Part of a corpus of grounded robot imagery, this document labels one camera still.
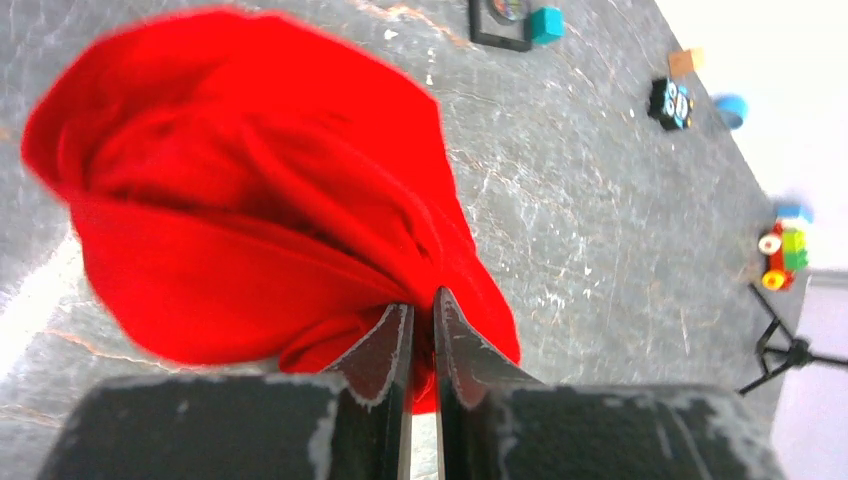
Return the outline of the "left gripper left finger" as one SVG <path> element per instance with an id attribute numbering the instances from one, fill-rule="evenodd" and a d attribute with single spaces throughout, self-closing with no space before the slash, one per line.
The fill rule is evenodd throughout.
<path id="1" fill-rule="evenodd" d="M 42 479 L 405 479 L 414 310 L 318 374 L 107 379 L 77 405 Z"/>

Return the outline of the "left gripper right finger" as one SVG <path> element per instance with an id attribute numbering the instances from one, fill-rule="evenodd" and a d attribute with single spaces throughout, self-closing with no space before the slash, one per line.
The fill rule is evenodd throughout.
<path id="1" fill-rule="evenodd" d="M 440 288 L 433 304 L 444 479 L 780 479 L 740 397 L 699 384 L 547 385 Z"/>

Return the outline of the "red t-shirt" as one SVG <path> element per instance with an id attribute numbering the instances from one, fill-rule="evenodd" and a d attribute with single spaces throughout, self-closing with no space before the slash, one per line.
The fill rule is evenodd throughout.
<path id="1" fill-rule="evenodd" d="M 68 206 L 98 297 L 160 357 L 313 373 L 406 303 L 414 409 L 430 413 L 444 286 L 521 358 L 438 102 L 293 17 L 182 10 L 97 40 L 35 107 L 21 156 Z"/>

